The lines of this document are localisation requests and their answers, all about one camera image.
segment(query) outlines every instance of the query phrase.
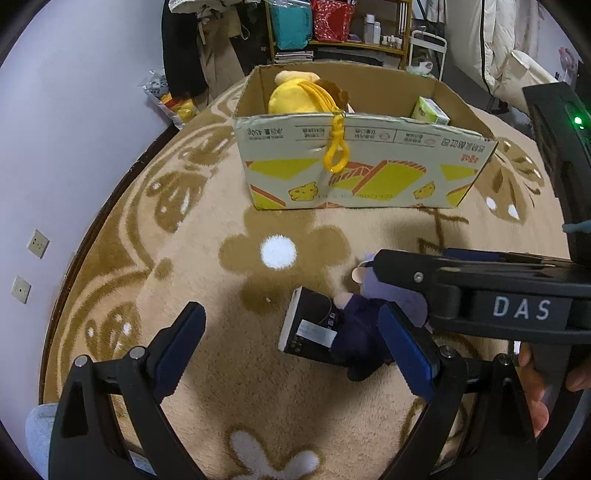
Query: screw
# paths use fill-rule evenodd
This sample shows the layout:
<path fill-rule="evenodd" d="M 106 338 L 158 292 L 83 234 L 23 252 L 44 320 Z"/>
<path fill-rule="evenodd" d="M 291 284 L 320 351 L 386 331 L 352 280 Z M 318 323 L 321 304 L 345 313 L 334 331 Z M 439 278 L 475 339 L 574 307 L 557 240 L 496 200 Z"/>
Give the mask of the screw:
<path fill-rule="evenodd" d="M 74 360 L 74 365 L 77 367 L 83 367 L 86 365 L 87 362 L 88 357 L 86 355 L 80 355 L 76 357 L 76 360 Z"/>
<path fill-rule="evenodd" d="M 456 351 L 449 345 L 443 345 L 439 351 L 445 358 L 452 358 L 456 356 Z"/>
<path fill-rule="evenodd" d="M 500 353 L 497 358 L 499 359 L 499 362 L 501 362 L 506 367 L 508 367 L 512 363 L 511 357 L 509 355 L 507 355 L 506 353 Z"/>
<path fill-rule="evenodd" d="M 144 347 L 142 347 L 142 346 L 134 346 L 129 351 L 129 356 L 131 358 L 133 358 L 134 360 L 137 360 L 138 358 L 142 358 L 145 353 L 146 353 L 146 349 Z"/>

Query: cardboard box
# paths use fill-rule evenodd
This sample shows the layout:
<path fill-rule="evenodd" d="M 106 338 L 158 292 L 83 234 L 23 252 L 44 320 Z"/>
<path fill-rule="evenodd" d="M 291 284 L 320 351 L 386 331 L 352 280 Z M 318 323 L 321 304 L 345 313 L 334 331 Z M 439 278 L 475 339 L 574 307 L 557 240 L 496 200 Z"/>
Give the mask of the cardboard box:
<path fill-rule="evenodd" d="M 349 92 L 357 113 L 345 116 L 350 162 L 340 173 L 322 162 L 332 114 L 266 114 L 284 69 L 316 72 Z M 450 124 L 406 118 L 420 96 L 432 98 Z M 456 207 L 496 147 L 488 127 L 444 83 L 346 62 L 256 67 L 233 124 L 258 209 Z"/>

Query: red bag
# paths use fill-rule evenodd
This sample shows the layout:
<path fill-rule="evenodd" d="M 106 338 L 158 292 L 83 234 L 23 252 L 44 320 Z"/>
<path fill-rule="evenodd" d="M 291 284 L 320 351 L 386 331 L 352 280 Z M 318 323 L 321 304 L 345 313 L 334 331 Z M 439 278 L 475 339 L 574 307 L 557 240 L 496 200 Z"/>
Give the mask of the red bag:
<path fill-rule="evenodd" d="M 322 41 L 347 41 L 355 6 L 338 0 L 312 0 L 314 36 Z"/>

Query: yellow plush toy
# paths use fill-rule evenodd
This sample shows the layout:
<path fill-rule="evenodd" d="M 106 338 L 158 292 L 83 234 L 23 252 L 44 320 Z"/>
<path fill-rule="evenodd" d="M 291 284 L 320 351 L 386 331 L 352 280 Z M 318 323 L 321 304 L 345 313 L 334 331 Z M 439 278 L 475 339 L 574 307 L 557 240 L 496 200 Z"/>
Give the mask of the yellow plush toy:
<path fill-rule="evenodd" d="M 269 98 L 268 112 L 273 115 L 288 113 L 333 113 L 331 137 L 332 141 L 324 155 L 324 167 L 331 173 L 342 171 L 349 161 L 349 147 L 345 143 L 345 117 L 349 96 L 334 83 L 321 80 L 312 72 L 284 70 L 275 77 L 277 88 Z M 332 161 L 340 149 L 340 161 L 333 165 Z"/>
<path fill-rule="evenodd" d="M 279 72 L 277 88 L 269 99 L 269 113 L 316 113 L 339 111 L 330 94 L 314 82 L 320 77 L 310 72 Z"/>

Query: bottle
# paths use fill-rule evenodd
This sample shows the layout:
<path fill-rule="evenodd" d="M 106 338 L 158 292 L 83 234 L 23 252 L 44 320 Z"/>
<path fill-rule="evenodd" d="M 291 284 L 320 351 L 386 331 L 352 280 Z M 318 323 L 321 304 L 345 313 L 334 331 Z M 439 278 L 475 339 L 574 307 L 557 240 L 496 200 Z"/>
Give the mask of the bottle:
<path fill-rule="evenodd" d="M 374 43 L 379 45 L 379 35 L 382 32 L 382 28 L 379 22 L 374 22 Z"/>
<path fill-rule="evenodd" d="M 372 14 L 365 14 L 365 29 L 363 31 L 363 42 L 373 43 L 374 42 L 374 23 L 375 16 Z"/>

